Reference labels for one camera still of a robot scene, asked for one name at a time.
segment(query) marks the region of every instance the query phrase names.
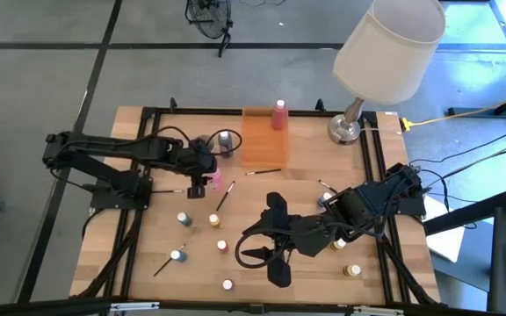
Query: wooden table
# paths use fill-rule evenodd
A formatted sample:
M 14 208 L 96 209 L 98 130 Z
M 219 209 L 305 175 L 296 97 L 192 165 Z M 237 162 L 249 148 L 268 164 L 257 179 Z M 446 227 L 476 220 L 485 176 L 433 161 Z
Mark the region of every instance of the wooden table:
M 134 139 L 141 109 L 120 107 L 112 137 Z M 377 115 L 386 165 L 407 162 L 397 115 L 384 112 Z M 193 138 L 221 128 L 240 132 L 241 120 L 240 116 L 163 114 L 160 126 L 180 127 Z M 290 158 L 287 168 L 281 172 L 245 176 L 245 172 L 250 170 L 240 167 L 238 150 L 231 159 L 218 159 L 224 181 L 221 190 L 214 191 L 209 186 L 206 197 L 196 200 L 187 199 L 186 194 L 181 193 L 155 194 L 143 213 L 129 297 L 208 302 L 384 304 L 376 242 L 372 237 L 363 236 L 340 251 L 326 248 L 315 258 L 294 252 L 290 261 L 293 282 L 284 289 L 267 281 L 266 268 L 245 269 L 233 255 L 241 232 L 259 220 L 259 214 L 266 208 L 268 192 L 278 191 L 287 200 L 290 214 L 310 215 L 316 212 L 315 201 L 326 191 L 317 182 L 318 179 L 338 190 L 358 186 L 365 181 L 360 144 L 338 146 L 333 143 L 327 135 L 328 122 L 329 118 L 290 118 Z M 162 135 L 180 138 L 175 131 L 165 131 Z M 369 148 L 373 148 L 372 137 L 369 141 Z M 130 163 L 121 159 L 105 161 L 117 169 L 128 169 Z M 377 175 L 374 157 L 372 165 L 374 175 Z M 154 190 L 185 189 L 190 185 L 188 177 L 163 170 L 153 170 L 152 176 L 155 179 Z M 221 228 L 212 228 L 208 215 L 215 213 L 232 180 L 235 180 L 235 187 L 218 213 Z M 179 212 L 186 212 L 192 217 L 191 227 L 177 222 Z M 398 216 L 397 219 L 404 262 L 429 295 L 439 300 L 422 225 L 406 216 Z M 110 210 L 102 212 L 89 224 L 71 294 L 84 290 L 109 259 L 118 220 L 119 211 Z M 227 241 L 230 246 L 227 254 L 220 254 L 216 248 L 218 240 Z M 153 277 L 170 251 L 184 243 L 187 261 L 171 262 Z M 246 241 L 242 249 L 263 245 L 270 247 L 270 239 L 255 236 Z M 113 293 L 119 293 L 123 264 L 119 265 Z M 341 268 L 350 264 L 359 265 L 362 274 L 344 276 Z M 392 263 L 389 266 L 394 298 L 399 301 L 395 267 Z M 232 291 L 222 289 L 222 281 L 227 278 L 234 281 Z

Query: orange transparent box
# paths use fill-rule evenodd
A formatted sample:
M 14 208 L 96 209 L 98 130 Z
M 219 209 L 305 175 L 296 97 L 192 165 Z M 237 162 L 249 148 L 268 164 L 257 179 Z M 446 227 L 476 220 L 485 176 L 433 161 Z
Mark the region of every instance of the orange transparent box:
M 272 108 L 248 106 L 242 112 L 242 167 L 285 168 L 288 162 L 288 122 L 283 129 L 271 126 Z

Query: white bottle cap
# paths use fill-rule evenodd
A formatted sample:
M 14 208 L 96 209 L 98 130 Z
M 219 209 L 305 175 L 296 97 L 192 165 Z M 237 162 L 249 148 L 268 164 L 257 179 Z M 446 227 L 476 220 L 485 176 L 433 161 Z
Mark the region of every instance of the white bottle cap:
M 181 257 L 181 253 L 178 250 L 171 251 L 171 259 L 176 260 Z
M 353 264 L 349 268 L 351 269 L 351 274 L 353 276 L 358 276 L 360 272 L 362 272 L 362 269 L 357 264 Z
M 185 213 L 180 212 L 179 214 L 177 214 L 177 219 L 178 219 L 179 221 L 186 221 L 187 216 L 186 216 L 186 214 L 185 214 Z
M 209 219 L 212 224 L 215 224 L 218 221 L 218 215 L 212 214 L 210 215 Z
M 341 239 L 341 238 L 339 238 L 339 240 L 338 240 L 336 243 L 337 243 L 337 245 L 338 245 L 339 247 L 341 247 L 341 248 L 343 248 L 343 247 L 347 246 L 347 242 L 346 242 L 346 241 L 344 241 L 344 240 L 343 240 L 343 239 Z
M 228 244 L 225 241 L 218 241 L 218 249 L 223 250 L 228 246 Z
M 234 287 L 234 283 L 232 280 L 224 280 L 224 282 L 221 284 L 221 286 L 224 287 L 224 290 L 229 291 Z

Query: floor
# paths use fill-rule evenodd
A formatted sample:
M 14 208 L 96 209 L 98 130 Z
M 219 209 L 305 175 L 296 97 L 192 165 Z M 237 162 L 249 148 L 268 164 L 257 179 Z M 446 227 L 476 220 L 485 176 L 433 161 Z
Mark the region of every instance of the floor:
M 261 2 L 233 2 L 234 42 L 343 42 L 371 3 L 293 0 L 279 6 L 247 5 Z M 506 0 L 496 2 L 506 8 Z M 0 0 L 0 42 L 100 42 L 113 3 Z M 446 34 L 419 91 L 402 104 L 367 104 L 367 110 L 397 111 L 416 122 L 442 117 L 449 107 L 484 107 L 506 99 L 506 38 L 492 8 L 485 3 L 443 6 Z M 112 43 L 216 42 L 188 25 L 183 11 L 182 1 L 125 1 Z M 117 106 L 167 106 L 170 97 L 183 107 L 241 107 L 284 98 L 294 109 L 312 109 L 322 98 L 328 109 L 342 110 L 353 96 L 331 75 L 335 54 L 240 49 L 228 50 L 219 59 L 214 50 L 109 50 L 83 131 L 108 135 Z M 94 49 L 0 49 L 0 199 L 6 203 L 0 212 L 0 304 L 16 298 L 54 183 L 40 161 L 44 138 L 74 125 L 97 55 Z M 437 159 L 504 133 L 506 119 L 460 118 L 416 127 L 405 140 L 410 159 Z M 423 167 L 445 173 L 505 146 L 506 138 Z M 71 179 L 88 181 L 78 174 Z M 423 174 L 425 183 L 434 180 Z M 449 178 L 448 186 L 450 194 L 471 200 L 506 190 L 506 155 Z M 442 188 L 435 185 L 433 191 Z M 77 188 L 66 189 L 33 300 L 68 296 L 88 202 L 88 195 Z M 453 208 L 464 205 L 451 199 Z M 447 304 L 485 309 L 485 292 L 442 274 L 437 281 Z

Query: yellow plug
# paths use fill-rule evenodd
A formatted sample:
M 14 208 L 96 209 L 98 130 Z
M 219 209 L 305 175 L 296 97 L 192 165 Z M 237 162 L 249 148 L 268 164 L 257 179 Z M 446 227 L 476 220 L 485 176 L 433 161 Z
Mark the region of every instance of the yellow plug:
M 408 121 L 406 118 L 401 118 L 401 129 L 403 132 L 411 130 L 411 126 L 414 126 L 413 122 Z

